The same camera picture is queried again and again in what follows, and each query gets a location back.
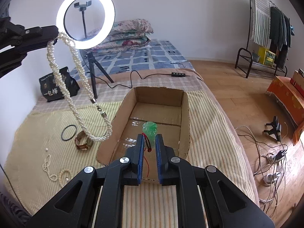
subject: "silver pivot bolt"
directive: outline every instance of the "silver pivot bolt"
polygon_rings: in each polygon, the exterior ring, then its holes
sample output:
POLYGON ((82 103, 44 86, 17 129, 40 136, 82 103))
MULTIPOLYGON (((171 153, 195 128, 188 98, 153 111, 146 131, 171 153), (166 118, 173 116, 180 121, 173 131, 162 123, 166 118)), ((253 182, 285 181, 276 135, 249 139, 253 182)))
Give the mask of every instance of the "silver pivot bolt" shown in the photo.
POLYGON ((211 172, 211 173, 214 173, 214 172, 216 172, 216 168, 215 168, 213 165, 209 165, 209 166, 207 167, 207 171, 209 171, 209 172, 211 172))
POLYGON ((94 170, 94 168, 92 166, 87 166, 85 168, 85 173, 91 173, 94 170))
POLYGON ((180 160, 180 158, 179 157, 173 157, 173 158, 171 158, 171 162, 173 162, 173 163, 179 163, 181 160, 180 160))
POLYGON ((129 158, 127 158, 127 157, 122 157, 119 161, 120 161, 121 163, 125 164, 125 163, 128 163, 128 162, 129 162, 129 158))

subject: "glowing white ring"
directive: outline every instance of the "glowing white ring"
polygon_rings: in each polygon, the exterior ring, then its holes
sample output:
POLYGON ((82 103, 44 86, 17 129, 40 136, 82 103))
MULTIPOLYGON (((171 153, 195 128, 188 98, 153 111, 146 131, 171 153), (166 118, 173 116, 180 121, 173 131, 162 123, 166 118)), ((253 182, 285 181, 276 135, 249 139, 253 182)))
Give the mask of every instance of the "glowing white ring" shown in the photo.
MULTIPOLYGON (((64 29, 64 15, 66 10, 69 8, 69 6, 74 2, 75 0, 64 0, 64 2, 61 4, 56 18, 56 26, 58 27, 58 31, 67 33, 64 29)), ((109 35, 112 26, 114 24, 115 19, 115 9, 112 0, 99 0, 104 8, 104 23, 100 30, 100 32, 93 37, 92 39, 89 39, 87 41, 77 41, 75 40, 75 47, 76 49, 89 49, 92 48, 98 44, 100 44, 104 39, 109 35)))

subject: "black bag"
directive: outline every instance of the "black bag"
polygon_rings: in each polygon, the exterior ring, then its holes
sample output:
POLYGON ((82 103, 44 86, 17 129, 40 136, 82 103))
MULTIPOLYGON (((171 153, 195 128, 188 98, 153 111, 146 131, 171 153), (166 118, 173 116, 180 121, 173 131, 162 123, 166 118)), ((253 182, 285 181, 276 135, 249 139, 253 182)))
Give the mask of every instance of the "black bag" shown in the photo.
MULTIPOLYGON (((71 97, 76 96, 80 87, 77 81, 70 76, 69 68, 64 67, 60 69, 59 72, 62 75, 62 79, 65 82, 65 85, 69 90, 71 97)), ((47 99, 48 102, 64 98, 62 92, 60 91, 60 88, 55 83, 53 73, 41 77, 39 79, 39 82, 41 93, 47 99)))

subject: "brown watch strap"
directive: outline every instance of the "brown watch strap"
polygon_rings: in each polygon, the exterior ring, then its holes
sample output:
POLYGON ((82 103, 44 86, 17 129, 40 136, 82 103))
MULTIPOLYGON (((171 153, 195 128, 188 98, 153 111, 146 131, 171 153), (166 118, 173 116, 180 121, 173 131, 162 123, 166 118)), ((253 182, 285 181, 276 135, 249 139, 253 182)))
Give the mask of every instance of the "brown watch strap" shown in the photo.
POLYGON ((88 138, 88 136, 86 135, 86 133, 84 131, 81 131, 75 138, 75 145, 77 147, 77 149, 82 149, 82 150, 88 150, 92 145, 93 145, 94 141, 91 140, 90 138, 88 138), (80 145, 80 141, 83 138, 87 138, 85 144, 80 145))

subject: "wooden floor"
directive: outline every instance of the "wooden floor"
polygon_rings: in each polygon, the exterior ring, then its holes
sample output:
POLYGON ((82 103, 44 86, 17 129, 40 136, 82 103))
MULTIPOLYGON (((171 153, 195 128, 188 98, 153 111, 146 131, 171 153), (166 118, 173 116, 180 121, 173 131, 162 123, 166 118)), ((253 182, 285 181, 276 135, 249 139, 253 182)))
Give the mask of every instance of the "wooden floor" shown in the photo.
MULTIPOLYGON (((271 79, 249 76, 244 78, 244 73, 239 69, 234 69, 234 64, 208 62, 208 61, 191 61, 196 71, 203 77, 204 82, 212 91, 232 125, 236 128, 240 125, 250 127, 256 139, 265 142, 270 146, 278 143, 262 131, 265 124, 273 120, 273 116, 278 116, 282 125, 282 137, 286 134, 288 126, 288 135, 285 137, 283 144, 287 144, 287 164, 286 164, 286 189, 284 183, 281 184, 278 195, 282 201, 277 206, 272 217, 276 227, 280 227, 291 214, 294 205, 298 203, 303 195, 304 190, 304 148, 301 142, 293 146, 291 138, 294 127, 289 116, 283 108, 277 104, 276 100, 265 94, 271 79)), ((246 128, 237 130, 238 134, 248 134, 246 128)), ((258 154, 256 146, 250 138, 240 136, 245 152, 250 162, 253 172, 258 167, 258 154)), ((261 154, 274 152, 272 148, 261 145, 261 154)), ((266 167, 266 160, 262 160, 262 166, 266 167)), ((262 175, 255 177, 256 187, 259 198, 267 199, 270 187, 266 187, 262 180, 262 175)), ((274 209, 272 204, 268 214, 271 215, 274 209)))

